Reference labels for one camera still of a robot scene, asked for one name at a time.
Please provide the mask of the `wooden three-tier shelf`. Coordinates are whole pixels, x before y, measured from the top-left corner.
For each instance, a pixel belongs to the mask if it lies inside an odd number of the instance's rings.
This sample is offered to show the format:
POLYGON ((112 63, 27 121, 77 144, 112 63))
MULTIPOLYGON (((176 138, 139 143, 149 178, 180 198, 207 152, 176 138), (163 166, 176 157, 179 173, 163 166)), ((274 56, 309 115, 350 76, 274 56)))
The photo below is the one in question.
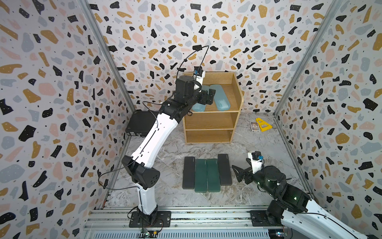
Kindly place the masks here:
POLYGON ((238 123, 244 98, 233 72, 207 72, 203 80, 206 86, 220 85, 230 103, 230 109, 219 111, 216 104, 207 105, 203 112, 193 112, 183 118, 185 142, 230 143, 238 123))

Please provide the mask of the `black flat case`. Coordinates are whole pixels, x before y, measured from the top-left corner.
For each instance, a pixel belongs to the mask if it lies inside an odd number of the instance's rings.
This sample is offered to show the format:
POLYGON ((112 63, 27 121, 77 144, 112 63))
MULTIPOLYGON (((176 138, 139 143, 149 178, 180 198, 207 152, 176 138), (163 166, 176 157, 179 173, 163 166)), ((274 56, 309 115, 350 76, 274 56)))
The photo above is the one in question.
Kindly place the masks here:
POLYGON ((154 123, 158 111, 136 111, 132 114, 132 117, 126 127, 126 134, 129 136, 146 137, 154 123))

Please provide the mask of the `small card box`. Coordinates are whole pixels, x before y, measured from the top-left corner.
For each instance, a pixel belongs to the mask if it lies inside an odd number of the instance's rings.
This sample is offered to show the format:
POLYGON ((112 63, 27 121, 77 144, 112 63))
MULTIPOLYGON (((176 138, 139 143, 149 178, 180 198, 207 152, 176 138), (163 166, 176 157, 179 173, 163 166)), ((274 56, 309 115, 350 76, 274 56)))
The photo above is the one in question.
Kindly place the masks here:
POLYGON ((257 122, 251 122, 250 126, 251 126, 252 132, 260 132, 260 127, 259 127, 259 124, 257 122))

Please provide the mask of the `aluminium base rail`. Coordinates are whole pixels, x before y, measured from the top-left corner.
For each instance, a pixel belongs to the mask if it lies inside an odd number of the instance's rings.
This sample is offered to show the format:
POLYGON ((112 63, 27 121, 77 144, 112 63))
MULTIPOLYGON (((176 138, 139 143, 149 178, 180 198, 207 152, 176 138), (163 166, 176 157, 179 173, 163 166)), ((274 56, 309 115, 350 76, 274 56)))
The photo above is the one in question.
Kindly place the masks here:
POLYGON ((264 206, 160 207, 154 224, 136 208, 93 210, 85 223, 86 239, 336 239, 323 228, 269 224, 264 206))

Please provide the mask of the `green pencil case left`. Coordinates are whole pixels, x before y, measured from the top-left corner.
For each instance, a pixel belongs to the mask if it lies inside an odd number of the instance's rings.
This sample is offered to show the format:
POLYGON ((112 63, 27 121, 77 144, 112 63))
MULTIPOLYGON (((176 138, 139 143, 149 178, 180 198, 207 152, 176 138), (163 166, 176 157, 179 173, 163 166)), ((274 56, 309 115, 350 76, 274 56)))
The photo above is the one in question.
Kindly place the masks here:
POLYGON ((206 193, 208 190, 207 161, 196 159, 195 192, 206 193))

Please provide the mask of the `green pencil case right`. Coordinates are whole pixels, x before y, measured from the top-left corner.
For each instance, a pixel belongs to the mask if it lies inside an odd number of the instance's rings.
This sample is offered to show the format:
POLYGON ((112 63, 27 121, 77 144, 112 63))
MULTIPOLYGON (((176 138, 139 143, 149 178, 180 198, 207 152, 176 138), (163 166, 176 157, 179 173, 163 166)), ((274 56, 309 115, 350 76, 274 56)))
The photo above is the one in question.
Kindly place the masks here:
POLYGON ((220 192, 220 176, 217 159, 207 159, 208 191, 220 192))

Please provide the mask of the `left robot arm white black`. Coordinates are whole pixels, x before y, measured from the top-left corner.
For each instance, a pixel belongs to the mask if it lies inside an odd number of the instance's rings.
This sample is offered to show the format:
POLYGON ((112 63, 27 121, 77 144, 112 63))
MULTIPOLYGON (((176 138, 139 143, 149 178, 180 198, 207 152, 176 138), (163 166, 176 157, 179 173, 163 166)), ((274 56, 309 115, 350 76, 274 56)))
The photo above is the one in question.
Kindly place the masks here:
POLYGON ((160 172, 153 168, 154 161, 170 133, 195 104, 213 103, 215 91, 203 90, 203 80, 203 75, 182 75, 177 78, 173 96, 161 104, 144 141, 131 156, 126 155, 122 159, 123 168, 137 188, 138 213, 150 225, 154 224, 158 213, 155 184, 159 180, 160 172))

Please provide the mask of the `black pencil case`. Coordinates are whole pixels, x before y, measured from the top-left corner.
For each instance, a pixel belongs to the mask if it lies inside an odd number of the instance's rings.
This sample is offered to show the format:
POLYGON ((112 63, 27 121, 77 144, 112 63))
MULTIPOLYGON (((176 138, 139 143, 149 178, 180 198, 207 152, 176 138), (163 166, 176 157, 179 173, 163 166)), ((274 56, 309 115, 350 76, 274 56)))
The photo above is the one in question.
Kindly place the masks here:
POLYGON ((232 185, 231 177, 231 167, 229 163, 228 154, 218 154, 218 170, 219 170, 219 179, 221 186, 230 186, 232 185))
POLYGON ((195 169, 196 169, 196 159, 192 156, 186 156, 184 159, 184 170, 183 170, 183 189, 194 189, 195 188, 195 169))

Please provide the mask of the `green pencil case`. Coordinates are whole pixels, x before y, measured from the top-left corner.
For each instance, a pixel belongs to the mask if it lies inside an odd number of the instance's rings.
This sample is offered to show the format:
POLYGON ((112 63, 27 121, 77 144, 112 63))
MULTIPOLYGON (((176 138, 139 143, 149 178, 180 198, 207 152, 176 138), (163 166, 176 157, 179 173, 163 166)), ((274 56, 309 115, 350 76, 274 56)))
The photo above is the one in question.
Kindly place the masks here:
POLYGON ((208 191, 220 192, 220 176, 217 159, 207 159, 208 191))
POLYGON ((207 161, 196 159, 195 192, 206 193, 208 190, 207 161))

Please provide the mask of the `yellow triangular plastic piece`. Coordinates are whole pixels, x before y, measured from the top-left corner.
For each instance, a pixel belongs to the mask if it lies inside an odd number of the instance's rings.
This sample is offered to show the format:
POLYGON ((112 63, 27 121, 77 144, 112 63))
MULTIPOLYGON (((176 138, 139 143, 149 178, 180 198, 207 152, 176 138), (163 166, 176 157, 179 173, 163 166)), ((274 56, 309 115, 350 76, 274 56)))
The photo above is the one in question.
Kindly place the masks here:
POLYGON ((265 132, 265 131, 273 128, 272 125, 270 125, 269 123, 267 123, 266 121, 264 121, 261 118, 256 118, 256 122, 258 123, 259 129, 261 132, 265 132))

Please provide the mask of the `light blue pencil case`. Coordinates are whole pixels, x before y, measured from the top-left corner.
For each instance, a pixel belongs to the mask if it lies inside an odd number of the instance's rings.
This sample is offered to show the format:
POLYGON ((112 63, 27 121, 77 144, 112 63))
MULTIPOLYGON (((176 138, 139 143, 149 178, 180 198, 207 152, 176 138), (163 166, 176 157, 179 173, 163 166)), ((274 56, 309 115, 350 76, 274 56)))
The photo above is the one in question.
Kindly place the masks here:
MULTIPOLYGON (((203 85, 202 86, 202 90, 205 90, 205 91, 209 91, 210 87, 207 86, 207 85, 203 85)), ((203 104, 200 104, 200 103, 196 103, 195 105, 193 105, 192 107, 192 111, 194 112, 204 112, 206 109, 206 105, 203 105, 203 104)))
POLYGON ((221 85, 210 85, 210 89, 215 90, 214 102, 219 111, 227 111, 230 109, 231 104, 221 85))

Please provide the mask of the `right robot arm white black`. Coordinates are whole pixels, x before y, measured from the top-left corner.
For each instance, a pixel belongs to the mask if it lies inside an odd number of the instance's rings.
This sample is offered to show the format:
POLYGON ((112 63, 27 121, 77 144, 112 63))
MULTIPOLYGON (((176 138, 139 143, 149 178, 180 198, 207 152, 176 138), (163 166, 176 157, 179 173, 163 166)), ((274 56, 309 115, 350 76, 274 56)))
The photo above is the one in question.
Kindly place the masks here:
POLYGON ((256 173, 252 168, 232 169, 239 182, 255 183, 273 200, 266 214, 270 224, 282 224, 311 239, 375 239, 374 235, 362 234, 347 226, 327 212, 308 194, 290 185, 275 166, 265 166, 256 173))

